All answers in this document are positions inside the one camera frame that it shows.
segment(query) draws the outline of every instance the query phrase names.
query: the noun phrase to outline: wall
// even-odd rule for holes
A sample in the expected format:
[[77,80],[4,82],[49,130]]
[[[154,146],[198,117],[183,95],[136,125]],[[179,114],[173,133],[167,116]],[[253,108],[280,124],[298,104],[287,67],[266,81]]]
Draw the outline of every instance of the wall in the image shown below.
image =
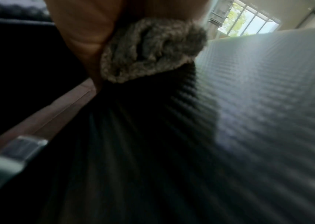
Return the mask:
[[278,30],[294,29],[315,7],[315,0],[241,0],[281,21]]

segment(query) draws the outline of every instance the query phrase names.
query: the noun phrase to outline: skin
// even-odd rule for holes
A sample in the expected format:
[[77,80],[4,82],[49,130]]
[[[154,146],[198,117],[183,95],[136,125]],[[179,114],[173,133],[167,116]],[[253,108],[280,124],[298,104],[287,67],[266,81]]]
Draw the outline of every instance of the skin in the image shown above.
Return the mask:
[[209,0],[45,0],[69,49],[83,63],[97,90],[102,86],[99,61],[119,19],[129,17],[197,20]]

